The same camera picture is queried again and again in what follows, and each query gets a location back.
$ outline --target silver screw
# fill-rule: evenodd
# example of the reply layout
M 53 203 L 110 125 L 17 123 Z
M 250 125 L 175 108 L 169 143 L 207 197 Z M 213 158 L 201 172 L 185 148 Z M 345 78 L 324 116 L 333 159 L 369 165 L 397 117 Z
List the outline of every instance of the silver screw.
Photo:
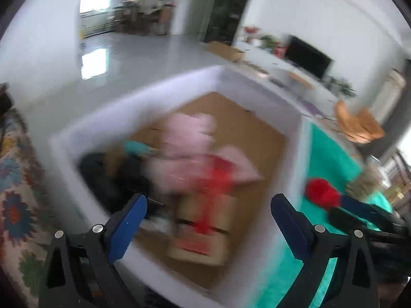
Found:
M 323 225 L 315 225 L 315 226 L 314 226 L 314 229 L 315 229 L 315 231 L 318 232 L 318 233 L 323 233 L 323 232 L 325 232 L 325 227 L 324 227 Z
M 64 231 L 58 230 L 54 233 L 55 238 L 61 238 L 64 235 Z
M 103 225 L 95 225 L 95 226 L 93 227 L 93 232 L 94 232 L 94 233 L 101 233 L 102 230 L 103 230 Z
M 364 234 L 362 233 L 362 231 L 356 229 L 354 230 L 354 235 L 357 236 L 358 238 L 361 238 L 364 236 Z

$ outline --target brown leather chair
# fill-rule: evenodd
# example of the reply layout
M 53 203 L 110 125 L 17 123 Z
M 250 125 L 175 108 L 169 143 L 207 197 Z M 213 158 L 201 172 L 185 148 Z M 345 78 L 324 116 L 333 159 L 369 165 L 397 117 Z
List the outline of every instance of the brown leather chair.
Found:
M 362 109 L 356 116 L 352 116 L 344 101 L 339 100 L 335 105 L 335 115 L 338 127 L 348 140 L 360 144 L 367 144 L 384 136 L 384 130 L 377 123 L 368 109 Z

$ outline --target curtain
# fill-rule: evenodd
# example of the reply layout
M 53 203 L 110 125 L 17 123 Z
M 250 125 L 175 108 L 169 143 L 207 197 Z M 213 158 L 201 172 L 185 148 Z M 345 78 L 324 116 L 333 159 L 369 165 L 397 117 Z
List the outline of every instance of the curtain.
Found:
M 385 136 L 359 148 L 364 158 L 372 155 L 384 161 L 396 148 L 401 137 L 411 128 L 411 60 L 406 62 L 404 78 L 406 86 L 402 91 L 401 98 L 382 126 Z

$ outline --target floral fabric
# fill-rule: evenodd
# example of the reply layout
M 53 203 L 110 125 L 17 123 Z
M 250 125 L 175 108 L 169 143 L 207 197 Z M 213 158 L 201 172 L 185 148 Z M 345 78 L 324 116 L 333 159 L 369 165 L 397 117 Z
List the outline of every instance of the floral fabric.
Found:
M 42 268 L 55 232 L 44 195 L 25 125 L 11 110 L 5 114 L 0 150 L 0 266 L 29 308 L 38 305 Z

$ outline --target red yarn ball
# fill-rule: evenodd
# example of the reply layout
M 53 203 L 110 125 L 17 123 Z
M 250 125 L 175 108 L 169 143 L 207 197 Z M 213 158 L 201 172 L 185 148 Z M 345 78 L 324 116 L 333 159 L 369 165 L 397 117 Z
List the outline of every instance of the red yarn ball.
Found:
M 305 196 L 311 203 L 323 209 L 340 206 L 340 194 L 326 179 L 316 178 L 308 181 Z

